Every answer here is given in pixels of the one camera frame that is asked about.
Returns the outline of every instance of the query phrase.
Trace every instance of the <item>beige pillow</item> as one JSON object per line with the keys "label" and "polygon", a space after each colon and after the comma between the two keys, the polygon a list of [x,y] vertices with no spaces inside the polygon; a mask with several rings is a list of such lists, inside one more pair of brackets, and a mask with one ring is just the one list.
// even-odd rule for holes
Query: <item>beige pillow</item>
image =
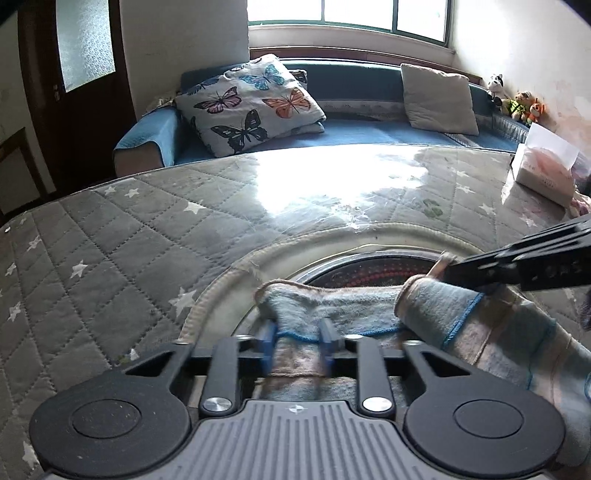
{"label": "beige pillow", "polygon": [[478,135],[468,78],[403,63],[404,108],[413,128]]}

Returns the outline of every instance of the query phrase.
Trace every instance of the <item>towel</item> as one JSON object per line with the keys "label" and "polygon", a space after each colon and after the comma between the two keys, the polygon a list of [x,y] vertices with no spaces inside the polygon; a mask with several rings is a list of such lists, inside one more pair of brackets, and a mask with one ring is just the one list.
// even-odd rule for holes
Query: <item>towel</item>
{"label": "towel", "polygon": [[[255,300],[261,317],[276,319],[280,331],[261,398],[355,404],[354,380],[322,377],[314,344],[322,319],[342,335],[374,336],[387,347],[420,338],[554,404],[566,438],[553,474],[591,478],[591,352],[513,288],[478,293],[425,275],[402,287],[325,289],[277,280]],[[396,378],[391,383],[403,414],[401,386]]]}

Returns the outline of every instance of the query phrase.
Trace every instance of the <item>window frame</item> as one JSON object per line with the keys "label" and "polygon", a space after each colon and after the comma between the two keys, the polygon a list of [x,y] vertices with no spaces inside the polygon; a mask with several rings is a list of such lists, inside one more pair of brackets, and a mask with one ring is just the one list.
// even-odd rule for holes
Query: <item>window frame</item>
{"label": "window frame", "polygon": [[382,33],[390,33],[393,35],[400,35],[401,37],[413,38],[415,40],[424,41],[433,45],[439,45],[440,47],[447,48],[449,46],[450,40],[450,32],[451,32],[451,23],[452,23],[452,3],[453,0],[446,0],[446,19],[445,19],[445,29],[443,33],[443,41],[435,40],[434,38],[423,37],[422,35],[417,35],[411,32],[406,32],[404,30],[398,30],[396,27],[398,25],[398,0],[394,1],[394,8],[392,10],[392,28],[390,30],[386,28],[380,27],[371,27],[368,25],[359,25],[359,24],[352,24],[352,23],[342,23],[342,22],[329,22],[324,19],[324,0],[320,0],[321,2],[321,19],[320,20],[259,20],[254,22],[248,22],[248,25],[255,26],[255,25],[325,25],[328,27],[350,27],[350,28],[358,28],[360,30],[373,30]]}

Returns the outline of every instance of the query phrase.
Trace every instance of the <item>gray ribbed platform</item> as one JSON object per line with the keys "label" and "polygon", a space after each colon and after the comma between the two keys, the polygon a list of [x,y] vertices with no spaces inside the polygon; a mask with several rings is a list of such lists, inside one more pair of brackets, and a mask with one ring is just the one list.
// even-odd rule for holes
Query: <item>gray ribbed platform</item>
{"label": "gray ribbed platform", "polygon": [[227,419],[205,420],[177,457],[139,478],[457,480],[422,463],[390,422],[359,417],[344,401],[259,400]]}

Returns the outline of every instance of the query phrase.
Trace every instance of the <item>windowsill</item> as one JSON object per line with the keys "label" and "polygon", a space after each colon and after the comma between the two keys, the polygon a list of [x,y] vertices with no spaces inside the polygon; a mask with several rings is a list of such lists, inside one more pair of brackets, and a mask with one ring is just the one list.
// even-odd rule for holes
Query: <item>windowsill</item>
{"label": "windowsill", "polygon": [[423,40],[393,33],[314,24],[250,25],[250,48],[337,47],[372,50],[451,66],[455,51]]}

